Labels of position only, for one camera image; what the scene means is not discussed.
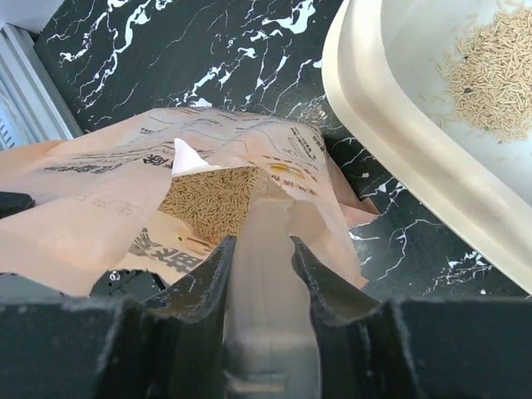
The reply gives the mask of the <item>pink cat litter bag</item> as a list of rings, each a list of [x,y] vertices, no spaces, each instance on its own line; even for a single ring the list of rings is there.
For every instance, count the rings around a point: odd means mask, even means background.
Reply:
[[[112,269],[174,283],[227,236],[299,237],[357,288],[349,228],[376,218],[315,126],[211,107],[157,108],[74,140],[5,150],[1,270],[70,295]]]

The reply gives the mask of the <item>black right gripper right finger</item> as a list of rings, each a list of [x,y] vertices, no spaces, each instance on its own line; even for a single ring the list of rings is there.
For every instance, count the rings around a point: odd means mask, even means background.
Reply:
[[[293,239],[310,295],[325,398],[528,398],[531,304],[513,298],[379,302]]]

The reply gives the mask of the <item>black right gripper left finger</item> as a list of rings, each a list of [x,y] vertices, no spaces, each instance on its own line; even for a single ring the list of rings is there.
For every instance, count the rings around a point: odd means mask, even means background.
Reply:
[[[4,398],[221,398],[225,294],[236,239],[139,303],[1,302]]]

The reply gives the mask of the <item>clear plastic scoop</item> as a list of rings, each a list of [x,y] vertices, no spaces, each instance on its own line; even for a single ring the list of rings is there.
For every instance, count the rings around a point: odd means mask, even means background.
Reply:
[[[292,266],[288,201],[260,199],[234,250],[224,315],[228,398],[319,398],[307,285]]]

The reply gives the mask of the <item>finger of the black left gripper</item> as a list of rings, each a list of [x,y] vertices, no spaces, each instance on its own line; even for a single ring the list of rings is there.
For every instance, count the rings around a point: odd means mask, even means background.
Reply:
[[[23,193],[0,192],[0,218],[6,218],[34,206],[34,199]]]

